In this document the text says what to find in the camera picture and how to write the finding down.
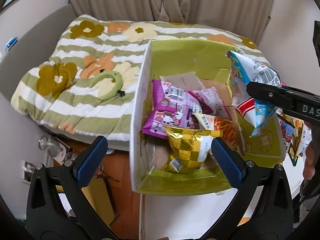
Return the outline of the person's right hand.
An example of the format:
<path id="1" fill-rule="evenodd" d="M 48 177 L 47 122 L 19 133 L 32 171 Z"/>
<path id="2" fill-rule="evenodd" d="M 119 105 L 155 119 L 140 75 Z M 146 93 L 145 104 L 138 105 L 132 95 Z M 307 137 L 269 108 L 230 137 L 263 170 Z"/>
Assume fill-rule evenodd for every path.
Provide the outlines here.
<path id="1" fill-rule="evenodd" d="M 315 175 L 315 166 L 314 161 L 314 150 L 313 150 L 313 141 L 309 143 L 306 149 L 306 160 L 304 164 L 303 177 L 306 180 L 311 180 Z"/>

